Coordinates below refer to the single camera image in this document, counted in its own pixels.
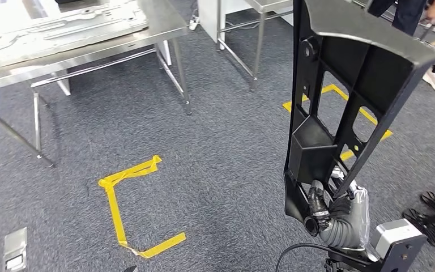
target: metal sheet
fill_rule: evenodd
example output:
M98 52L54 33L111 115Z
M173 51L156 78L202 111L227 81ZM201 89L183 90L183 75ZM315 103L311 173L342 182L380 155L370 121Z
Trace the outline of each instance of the metal sheet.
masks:
M148 28L97 44L0 67L0 87L62 71L187 34L186 23L168 0L133 1L137 1L139 7L144 11L148 20Z
M3 271L17 272L27 266L27 228L19 229L4 237Z
M285 7L291 7L293 5L292 0L245 0L253 9L259 13L266 13L283 9Z
M48 5L47 11L42 9L40 15L45 17L37 19L32 19L36 16L35 10L25 8L29 1L0 3L0 12L11 15L5 21L0 17L0 67L98 43L147 27L146 16L136 1L113 0L64 12L54 2Z

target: rectangular hole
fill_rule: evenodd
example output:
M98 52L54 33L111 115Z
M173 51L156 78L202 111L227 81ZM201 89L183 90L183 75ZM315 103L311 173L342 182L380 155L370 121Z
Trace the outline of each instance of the rectangular hole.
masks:
M311 107L311 102L309 101L309 99L303 101L301 107L305 113L309 114L309 108Z
M323 82L338 82L338 80L330 72L326 71ZM338 87L337 84L332 86L329 84L323 85L325 87L319 100L318 118L329 133L336 136L349 92L344 87Z
M356 156L354 156L354 153L352 152L352 150L349 148L347 144L344 145L340 157L344 163L344 166L346 166L347 169L351 169L354 162L356 161Z
M367 107L361 107L359 113L353 123L354 134L362 142L367 142L377 124L377 119L374 113Z
M327 183L329 184L329 187L333 190L338 188L338 185L336 183L334 183L334 181L332 179L329 179Z

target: black cable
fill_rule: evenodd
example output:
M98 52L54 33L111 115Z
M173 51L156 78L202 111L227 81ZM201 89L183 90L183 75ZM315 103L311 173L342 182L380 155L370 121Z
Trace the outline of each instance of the black cable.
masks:
M362 260L360 260L360 259L356 259L356 258L350 257L350 256L348 256L348 255L346 255L346 254L344 254L344 253L342 253L342 252L339 252L339 251L334 250L334 249L331 249L331 248L327 248L327 247L322 246L322 245L311 244L311 243L301 243L301 244L295 244L295 245L292 245L292 246L290 246L289 248L285 249L285 250L281 253L281 256L279 256L279 259L278 259L278 264L276 265L276 270L275 270L275 272L279 272L279 268L281 267L281 262L283 261L283 258L284 258L284 256L285 256L286 254L288 254L288 253L289 253L290 251L292 251L293 249L296 249L296 248L304 248L304 247L322 249L322 250L325 250L325 251L328 251L328 252L332 252L332 253L334 253L334 254L336 254L336 255L339 255L339 256L341 256L341 257L347 258L347 259L349 259L349 260L351 260L351 261L355 261L355 262L357 262L357 263L359 263L359 264L362 264L362 265L371 265L370 262L366 262L366 261L362 261Z

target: metal floor plate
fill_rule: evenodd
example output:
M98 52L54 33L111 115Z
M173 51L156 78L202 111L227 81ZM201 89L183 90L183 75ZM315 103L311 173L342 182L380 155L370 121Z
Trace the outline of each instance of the metal floor plate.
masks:
M19 229L4 237L3 271L17 272L27 266L27 228Z

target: black plastic frame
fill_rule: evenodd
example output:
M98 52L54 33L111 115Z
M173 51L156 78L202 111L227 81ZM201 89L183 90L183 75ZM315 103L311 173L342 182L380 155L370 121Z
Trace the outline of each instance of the black plastic frame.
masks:
M285 212L303 222L310 214L302 183L319 180L333 199L346 192L435 62L435 49L344 0L295 0L294 23ZM331 135L317 116L325 71L349 91L336 135ZM310 100L309 113L301 105L303 94ZM361 107L367 107L378 120L367 142L353 131ZM339 157L344 145L356 156L350 169ZM346 176L342 182L334 179L334 185L329 184L336 165Z

